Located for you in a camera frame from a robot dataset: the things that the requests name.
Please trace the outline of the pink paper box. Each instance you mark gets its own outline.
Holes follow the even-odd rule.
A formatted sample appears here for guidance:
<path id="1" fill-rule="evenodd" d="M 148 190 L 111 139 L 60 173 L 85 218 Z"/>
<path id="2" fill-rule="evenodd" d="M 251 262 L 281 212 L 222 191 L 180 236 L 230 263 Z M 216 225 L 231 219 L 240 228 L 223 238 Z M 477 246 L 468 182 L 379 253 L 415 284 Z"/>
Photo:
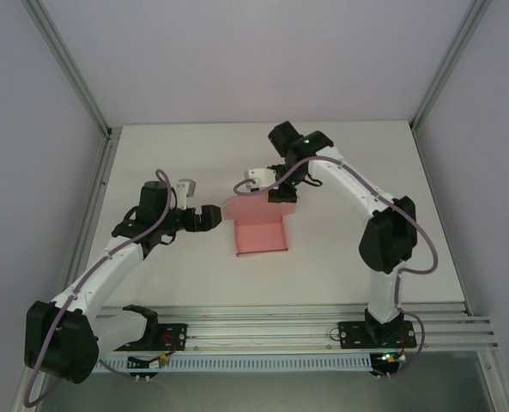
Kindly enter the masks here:
<path id="1" fill-rule="evenodd" d="M 222 218 L 233 222 L 237 256 L 288 250 L 285 217 L 295 203 L 271 203 L 268 196 L 234 196 L 222 204 Z"/>

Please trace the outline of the small wiring connector plug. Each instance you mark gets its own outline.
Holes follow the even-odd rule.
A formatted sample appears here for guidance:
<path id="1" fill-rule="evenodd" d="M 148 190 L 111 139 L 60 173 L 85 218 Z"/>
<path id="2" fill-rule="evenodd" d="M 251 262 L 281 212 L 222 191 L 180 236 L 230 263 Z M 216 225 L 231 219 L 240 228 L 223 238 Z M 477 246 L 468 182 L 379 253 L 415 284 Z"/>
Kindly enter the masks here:
<path id="1" fill-rule="evenodd" d="M 149 383 L 167 365 L 167 355 L 161 354 L 149 359 L 129 356 L 126 361 L 128 374 L 136 383 Z"/>
<path id="2" fill-rule="evenodd" d="M 370 354 L 372 370 L 370 373 L 377 379 L 389 379 L 398 373 L 407 360 L 404 352 Z"/>

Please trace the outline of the grey metal sheet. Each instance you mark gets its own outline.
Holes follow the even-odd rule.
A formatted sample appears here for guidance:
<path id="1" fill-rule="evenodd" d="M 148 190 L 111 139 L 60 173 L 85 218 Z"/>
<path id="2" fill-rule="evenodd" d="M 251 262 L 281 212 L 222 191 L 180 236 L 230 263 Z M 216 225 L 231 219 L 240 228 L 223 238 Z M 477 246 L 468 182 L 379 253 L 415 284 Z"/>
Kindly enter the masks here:
<path id="1" fill-rule="evenodd" d="M 364 373 L 168 374 L 149 383 L 100 374 L 64 384 L 38 412 L 495 412 L 475 380 Z"/>

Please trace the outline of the aluminium table side rail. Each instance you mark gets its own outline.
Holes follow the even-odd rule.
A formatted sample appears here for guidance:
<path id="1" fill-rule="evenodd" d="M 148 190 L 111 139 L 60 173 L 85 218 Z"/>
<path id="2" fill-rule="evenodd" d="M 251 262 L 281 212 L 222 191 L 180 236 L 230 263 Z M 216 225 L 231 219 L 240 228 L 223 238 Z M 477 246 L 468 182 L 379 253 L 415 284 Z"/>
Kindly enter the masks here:
<path id="1" fill-rule="evenodd" d="M 72 294 L 72 285 L 87 268 L 88 259 L 98 222 L 103 200 L 106 194 L 112 165 L 118 150 L 119 140 L 122 134 L 121 128 L 113 128 L 109 137 L 103 141 L 100 153 L 95 163 L 94 175 L 88 188 L 86 202 L 79 220 L 75 236 L 75 243 L 70 251 L 67 263 L 64 266 L 64 278 L 62 280 L 62 303 Z"/>

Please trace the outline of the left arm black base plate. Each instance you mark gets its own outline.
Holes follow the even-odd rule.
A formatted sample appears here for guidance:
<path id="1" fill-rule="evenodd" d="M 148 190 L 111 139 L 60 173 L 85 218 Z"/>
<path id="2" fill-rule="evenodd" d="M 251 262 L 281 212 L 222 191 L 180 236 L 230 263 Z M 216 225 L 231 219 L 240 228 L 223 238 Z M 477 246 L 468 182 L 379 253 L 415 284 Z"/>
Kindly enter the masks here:
<path id="1" fill-rule="evenodd" d="M 157 324 L 149 326 L 147 335 L 116 349 L 117 352 L 174 353 L 185 350 L 187 324 Z"/>

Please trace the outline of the aluminium mounting rail bed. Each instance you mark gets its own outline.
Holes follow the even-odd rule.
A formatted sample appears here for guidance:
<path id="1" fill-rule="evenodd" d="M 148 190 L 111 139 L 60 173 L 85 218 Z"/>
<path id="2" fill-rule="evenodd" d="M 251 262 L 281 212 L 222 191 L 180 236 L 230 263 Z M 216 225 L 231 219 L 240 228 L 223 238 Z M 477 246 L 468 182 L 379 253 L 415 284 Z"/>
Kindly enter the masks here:
<path id="1" fill-rule="evenodd" d="M 322 306 L 152 306 L 159 324 L 187 324 L 185 354 L 310 354 L 494 350 L 488 318 L 471 316 L 461 304 L 414 304 L 404 320 L 414 326 L 415 348 L 341 349 L 338 323 L 365 321 L 359 305 Z M 98 320 L 121 314 L 105 307 Z"/>

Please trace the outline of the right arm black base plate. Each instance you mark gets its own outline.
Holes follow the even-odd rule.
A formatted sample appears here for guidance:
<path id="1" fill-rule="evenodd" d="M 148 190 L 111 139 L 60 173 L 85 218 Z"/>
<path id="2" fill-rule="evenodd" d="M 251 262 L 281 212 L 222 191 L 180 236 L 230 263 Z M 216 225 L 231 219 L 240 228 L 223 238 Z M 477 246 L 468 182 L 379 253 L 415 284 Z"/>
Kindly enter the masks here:
<path id="1" fill-rule="evenodd" d="M 400 324 L 383 326 L 366 321 L 338 323 L 341 349 L 415 348 L 417 346 L 413 324 L 404 320 Z"/>

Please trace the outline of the aluminium frame post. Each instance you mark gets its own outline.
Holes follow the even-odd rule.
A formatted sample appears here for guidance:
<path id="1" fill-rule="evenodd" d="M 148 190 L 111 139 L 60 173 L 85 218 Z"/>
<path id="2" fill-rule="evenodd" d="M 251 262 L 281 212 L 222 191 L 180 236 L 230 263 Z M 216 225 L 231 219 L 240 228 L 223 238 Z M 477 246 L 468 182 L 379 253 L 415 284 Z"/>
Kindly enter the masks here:
<path id="1" fill-rule="evenodd" d="M 427 122 L 434 105 L 492 3 L 493 0 L 470 0 L 470 6 L 452 37 L 421 104 L 409 122 L 410 130 L 414 136 L 422 130 L 423 125 Z"/>
<path id="2" fill-rule="evenodd" d="M 41 37 L 48 46 L 68 83 L 75 91 L 87 115 L 91 118 L 105 140 L 111 138 L 112 128 L 106 121 L 96 99 L 83 77 L 75 59 L 55 21 L 52 19 L 43 0 L 20 0 L 33 24 L 37 27 Z"/>

